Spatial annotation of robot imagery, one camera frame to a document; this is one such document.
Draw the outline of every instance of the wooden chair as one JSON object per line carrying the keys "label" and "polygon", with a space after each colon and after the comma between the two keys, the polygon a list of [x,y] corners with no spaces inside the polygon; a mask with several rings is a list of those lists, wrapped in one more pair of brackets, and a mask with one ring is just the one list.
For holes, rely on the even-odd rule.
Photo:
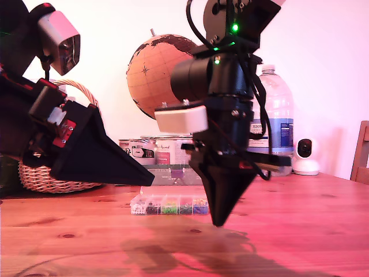
{"label": "wooden chair", "polygon": [[362,121],[359,138],[357,140],[355,158],[351,171],[351,181],[369,185],[369,169],[367,168],[369,156],[369,121]]}

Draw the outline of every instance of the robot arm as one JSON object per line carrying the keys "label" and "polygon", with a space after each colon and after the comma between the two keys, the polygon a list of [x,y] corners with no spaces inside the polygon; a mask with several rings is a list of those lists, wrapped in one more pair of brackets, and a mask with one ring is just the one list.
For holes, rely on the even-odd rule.
{"label": "robot arm", "polygon": [[[193,132],[194,145],[183,148],[191,151],[190,166],[202,179],[213,224],[222,226],[257,174],[269,180],[270,171],[291,165],[289,157],[272,155],[266,91],[256,75],[262,60],[253,54],[261,32],[281,7],[271,0],[208,0],[204,38],[190,18],[191,2],[187,18],[204,45],[172,71],[172,91],[183,104],[157,108],[155,117],[161,131],[178,132],[172,123],[176,118],[184,127],[181,131]],[[261,107],[261,134],[250,133],[254,96]],[[266,128],[269,154],[247,152],[248,140],[260,139]]]}
{"label": "robot arm", "polygon": [[47,78],[22,77],[36,56],[46,76],[50,66],[60,75],[76,66],[71,23],[48,3],[29,13],[21,0],[0,4],[0,153],[63,181],[151,185],[154,176],[106,135],[96,106],[67,101]]}

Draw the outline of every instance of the globe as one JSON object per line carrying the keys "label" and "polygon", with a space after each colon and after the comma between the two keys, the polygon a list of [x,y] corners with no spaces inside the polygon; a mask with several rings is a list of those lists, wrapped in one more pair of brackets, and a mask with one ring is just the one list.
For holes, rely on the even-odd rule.
{"label": "globe", "polygon": [[180,103],[174,96],[170,74],[180,62],[190,59],[196,44],[183,36],[154,36],[140,45],[127,70],[129,92],[137,107],[155,119],[156,107]]}

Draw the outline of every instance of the plastic storage box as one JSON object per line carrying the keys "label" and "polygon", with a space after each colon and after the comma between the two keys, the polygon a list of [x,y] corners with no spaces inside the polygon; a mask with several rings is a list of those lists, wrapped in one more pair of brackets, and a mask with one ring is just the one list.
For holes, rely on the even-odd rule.
{"label": "plastic storage box", "polygon": [[205,195],[135,196],[131,200],[132,215],[207,215],[209,204]]}
{"label": "plastic storage box", "polygon": [[186,164],[154,164],[144,167],[155,176],[152,186],[202,185],[200,176]]}

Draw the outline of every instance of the white camera housing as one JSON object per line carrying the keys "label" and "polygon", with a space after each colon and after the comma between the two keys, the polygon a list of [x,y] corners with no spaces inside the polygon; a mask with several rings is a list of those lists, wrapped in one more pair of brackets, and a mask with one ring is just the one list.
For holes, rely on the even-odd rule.
{"label": "white camera housing", "polygon": [[208,129],[208,116],[204,105],[183,105],[155,111],[155,118],[161,132],[192,134]]}
{"label": "white camera housing", "polygon": [[293,172],[298,175],[318,175],[319,163],[317,156],[319,147],[312,138],[301,138],[295,143],[293,155]]}
{"label": "white camera housing", "polygon": [[81,37],[63,13],[55,11],[38,21],[44,54],[51,55],[51,66],[65,75],[80,60]]}

